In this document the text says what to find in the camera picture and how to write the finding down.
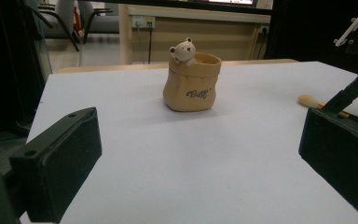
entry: white table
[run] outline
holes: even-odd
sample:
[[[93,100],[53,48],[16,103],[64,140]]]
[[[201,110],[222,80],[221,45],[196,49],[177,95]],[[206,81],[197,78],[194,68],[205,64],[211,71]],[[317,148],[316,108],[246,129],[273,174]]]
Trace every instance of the white table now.
[[[225,65],[213,108],[173,112],[168,69],[51,75],[29,140],[96,106],[103,155],[65,223],[357,223],[358,212],[298,155],[307,108],[355,74],[322,63]],[[348,112],[358,116],[358,99]],[[29,223],[28,217],[21,218]]]

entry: bear figurine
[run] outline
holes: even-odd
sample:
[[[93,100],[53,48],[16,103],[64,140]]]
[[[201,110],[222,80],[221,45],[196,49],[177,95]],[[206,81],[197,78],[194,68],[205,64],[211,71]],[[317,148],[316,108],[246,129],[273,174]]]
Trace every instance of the bear figurine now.
[[[186,41],[178,44],[176,47],[170,47],[170,54],[175,58],[175,62],[185,63],[190,66],[196,62],[194,55],[196,54],[196,47],[193,45],[190,37]]]

